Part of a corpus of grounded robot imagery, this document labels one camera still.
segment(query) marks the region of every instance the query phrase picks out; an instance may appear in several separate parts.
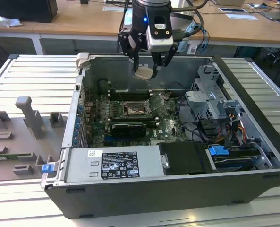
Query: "computer case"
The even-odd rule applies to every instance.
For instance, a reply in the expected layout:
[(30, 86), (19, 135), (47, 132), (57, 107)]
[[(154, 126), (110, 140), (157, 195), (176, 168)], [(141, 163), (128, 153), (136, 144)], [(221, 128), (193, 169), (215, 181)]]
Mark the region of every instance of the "computer case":
[(0, 0), (0, 15), (9, 19), (50, 23), (57, 10), (56, 0)]

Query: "white label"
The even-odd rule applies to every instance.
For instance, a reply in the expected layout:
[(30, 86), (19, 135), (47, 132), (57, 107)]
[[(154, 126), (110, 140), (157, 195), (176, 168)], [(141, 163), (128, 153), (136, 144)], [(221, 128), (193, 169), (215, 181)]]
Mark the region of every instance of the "white label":
[(148, 64), (139, 64), (139, 67), (148, 68)]
[(166, 24), (154, 24), (154, 27), (156, 29), (165, 29), (166, 28)]
[(127, 173), (128, 174), (137, 174), (137, 173), (139, 173), (139, 171), (138, 170), (128, 170)]
[(89, 150), (87, 153), (88, 157), (101, 157), (103, 150)]

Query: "blue plastic clip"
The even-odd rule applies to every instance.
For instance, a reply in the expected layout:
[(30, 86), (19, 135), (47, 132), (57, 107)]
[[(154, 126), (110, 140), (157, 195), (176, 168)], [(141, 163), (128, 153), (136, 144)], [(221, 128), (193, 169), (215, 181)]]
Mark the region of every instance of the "blue plastic clip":
[(54, 172), (55, 164), (44, 164), (41, 169), (43, 174), (51, 174)]
[(224, 146), (211, 146), (209, 149), (210, 154), (213, 155), (229, 155), (229, 151), (224, 149)]

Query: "motherboard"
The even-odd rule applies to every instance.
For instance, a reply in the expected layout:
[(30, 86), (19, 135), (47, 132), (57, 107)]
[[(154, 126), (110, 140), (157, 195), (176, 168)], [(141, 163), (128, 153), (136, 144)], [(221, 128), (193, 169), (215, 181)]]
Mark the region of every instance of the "motherboard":
[(170, 97), (170, 93), (89, 94), (85, 100), (89, 147), (187, 140), (177, 119), (178, 97)]

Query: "black plastic cover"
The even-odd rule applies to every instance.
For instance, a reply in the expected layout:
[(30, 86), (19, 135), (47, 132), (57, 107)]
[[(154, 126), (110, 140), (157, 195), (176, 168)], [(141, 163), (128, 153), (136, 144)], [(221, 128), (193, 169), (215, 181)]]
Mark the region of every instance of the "black plastic cover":
[(206, 174), (212, 168), (206, 154), (207, 146), (202, 142), (181, 141), (160, 143), (160, 154), (166, 155), (169, 168), (165, 175)]

